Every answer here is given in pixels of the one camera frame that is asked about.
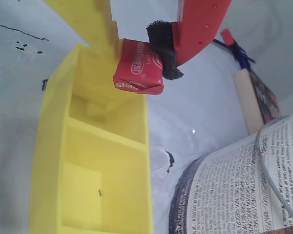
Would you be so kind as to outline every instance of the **black marker stain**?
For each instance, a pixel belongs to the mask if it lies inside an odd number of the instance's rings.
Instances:
[[[42,91],[45,91],[47,88],[48,79],[44,79],[42,81]]]
[[[25,35],[28,35],[28,36],[33,37],[33,38],[36,38],[36,39],[38,39],[38,40],[47,40],[47,41],[49,41],[47,38],[39,38],[39,37],[36,37],[36,36],[34,36],[34,35],[31,35],[31,34],[25,33],[25,32],[23,32],[23,31],[21,31],[21,30],[19,30],[19,29],[16,29],[16,28],[9,28],[9,27],[4,26],[4,25],[1,25],[1,24],[0,24],[0,27],[2,27],[2,28],[6,28],[6,29],[10,29],[10,30],[14,30],[14,31],[17,31],[17,32],[20,32],[20,33],[23,33],[23,34],[25,34]]]
[[[172,156],[172,154],[168,151],[166,151],[169,155],[169,162],[170,162],[170,166],[168,167],[167,169],[167,172],[169,173],[170,172],[170,169],[172,168],[173,164],[175,163],[175,159],[174,157]]]

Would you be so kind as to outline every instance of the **red candy wrapper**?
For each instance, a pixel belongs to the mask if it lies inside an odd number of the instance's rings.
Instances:
[[[150,43],[124,39],[122,57],[113,76],[115,88],[138,94],[160,94],[163,64]]]

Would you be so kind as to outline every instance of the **yellow divider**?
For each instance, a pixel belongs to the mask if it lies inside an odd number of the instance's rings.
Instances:
[[[33,160],[30,234],[151,234],[147,104],[112,76],[122,40],[108,0],[46,0],[90,45],[49,79]]]

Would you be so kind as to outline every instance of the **yellow compartment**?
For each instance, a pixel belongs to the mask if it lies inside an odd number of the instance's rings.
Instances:
[[[47,84],[29,233],[151,234],[147,104],[114,87],[123,41],[109,1],[47,2],[91,47],[76,45]]]

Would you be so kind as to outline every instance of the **white surface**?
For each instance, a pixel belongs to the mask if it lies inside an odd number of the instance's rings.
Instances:
[[[177,14],[177,0],[111,3],[119,35],[128,39],[147,41],[149,23]],[[0,234],[26,234],[42,80],[81,38],[40,0],[0,0],[0,24],[50,40],[0,27]],[[17,41],[28,44],[25,53]],[[228,52],[210,45],[180,69],[184,77],[147,96],[156,234],[168,233],[170,201],[186,165],[247,135],[232,80],[239,66]],[[176,161],[169,174],[159,169],[164,149]]]
[[[283,101],[293,94],[293,0],[232,0],[222,23]]]
[[[286,99],[279,102],[279,107],[282,115],[291,115],[293,114],[293,94]]]

